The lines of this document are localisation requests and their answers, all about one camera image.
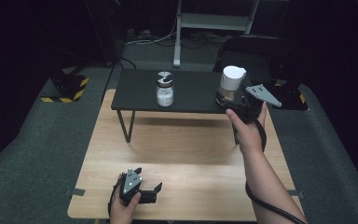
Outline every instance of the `black lid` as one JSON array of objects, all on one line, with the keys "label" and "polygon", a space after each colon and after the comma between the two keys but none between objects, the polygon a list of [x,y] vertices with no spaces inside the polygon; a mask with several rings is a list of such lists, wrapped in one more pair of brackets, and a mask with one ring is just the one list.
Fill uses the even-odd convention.
[{"label": "black lid", "polygon": [[156,77],[156,84],[162,88],[173,85],[173,74],[170,72],[159,72]]}]

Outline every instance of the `table leg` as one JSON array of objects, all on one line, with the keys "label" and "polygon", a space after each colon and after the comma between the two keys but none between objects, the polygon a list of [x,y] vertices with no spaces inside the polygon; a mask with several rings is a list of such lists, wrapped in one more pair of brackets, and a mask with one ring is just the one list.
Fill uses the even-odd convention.
[{"label": "table leg", "polygon": [[118,119],[120,120],[121,128],[123,129],[124,137],[126,138],[126,141],[129,143],[131,141],[133,121],[135,120],[135,110],[132,110],[130,129],[128,133],[127,133],[126,126],[124,124],[124,119],[121,116],[121,110],[117,110],[117,114],[118,114]]},{"label": "table leg", "polygon": [[240,143],[240,140],[238,139],[238,132],[237,129],[234,127],[234,125],[232,124],[232,131],[234,132],[234,140],[235,140],[235,145]]}]

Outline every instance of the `wooden platform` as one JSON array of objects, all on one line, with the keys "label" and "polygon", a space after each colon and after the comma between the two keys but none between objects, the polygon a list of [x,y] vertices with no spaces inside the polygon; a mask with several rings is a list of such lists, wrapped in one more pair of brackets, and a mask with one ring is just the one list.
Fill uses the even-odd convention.
[{"label": "wooden platform", "polygon": [[[137,112],[127,143],[109,90],[97,119],[68,215],[108,218],[107,203],[117,177],[143,168],[141,189],[162,182],[158,200],[140,204],[135,219],[254,221],[245,193],[243,160],[226,115]],[[130,122],[131,112],[123,111]],[[272,120],[267,115],[266,155],[287,189],[295,189]]]}]

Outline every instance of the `dark background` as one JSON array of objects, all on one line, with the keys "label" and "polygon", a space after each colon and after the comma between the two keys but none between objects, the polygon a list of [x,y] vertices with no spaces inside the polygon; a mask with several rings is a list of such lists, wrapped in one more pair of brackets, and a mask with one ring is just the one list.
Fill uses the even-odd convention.
[{"label": "dark background", "polygon": [[[34,99],[50,76],[68,65],[84,61],[114,63],[119,58],[120,34],[124,33],[113,31],[113,28],[120,25],[134,26],[137,30],[152,27],[155,35],[170,31],[166,27],[171,24],[162,22],[152,12],[171,12],[160,16],[172,17],[175,1],[129,2],[132,5],[121,11],[129,13],[125,20],[115,21],[118,11],[112,11],[111,7],[89,6],[87,1],[74,0],[67,5],[48,1],[48,7],[43,5],[46,1],[0,1],[0,151],[20,131]],[[150,3],[146,5],[149,7],[144,7],[145,14],[134,14],[140,10],[137,6],[145,2]],[[208,2],[208,6],[199,7],[204,4],[199,1],[184,10],[195,8],[213,12],[217,7],[222,9],[221,4],[214,4],[214,1],[204,2]],[[225,8],[241,2],[227,1]],[[96,11],[105,8],[102,14],[97,13],[105,15],[105,20],[95,18],[91,8]],[[285,13],[283,20],[277,11]],[[228,10],[225,13],[242,12]],[[109,21],[104,30],[112,30],[107,34],[94,21],[99,21],[98,24]],[[300,43],[309,60],[301,70],[306,73],[303,83],[318,97],[358,170],[358,1],[301,0],[290,1],[285,6],[272,3],[269,7],[262,2],[253,32],[288,36]],[[71,57],[65,51],[82,57]],[[296,74],[289,72],[287,75],[292,76]]]}]

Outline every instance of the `human arm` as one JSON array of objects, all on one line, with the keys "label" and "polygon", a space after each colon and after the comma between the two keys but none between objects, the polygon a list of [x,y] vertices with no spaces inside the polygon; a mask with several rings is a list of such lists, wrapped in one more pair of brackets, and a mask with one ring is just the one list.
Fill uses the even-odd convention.
[{"label": "human arm", "polygon": [[110,210],[110,224],[131,224],[136,205],[141,199],[141,193],[136,193],[126,206],[120,199],[121,185],[117,187]]},{"label": "human arm", "polygon": [[[267,106],[263,104],[258,118],[263,127],[266,115]],[[235,112],[230,109],[227,110],[227,116],[237,129],[246,181],[254,196],[306,222],[304,215],[264,155],[262,140],[256,125],[254,123],[244,124]],[[257,203],[253,203],[253,207],[258,223],[293,223]]]}]

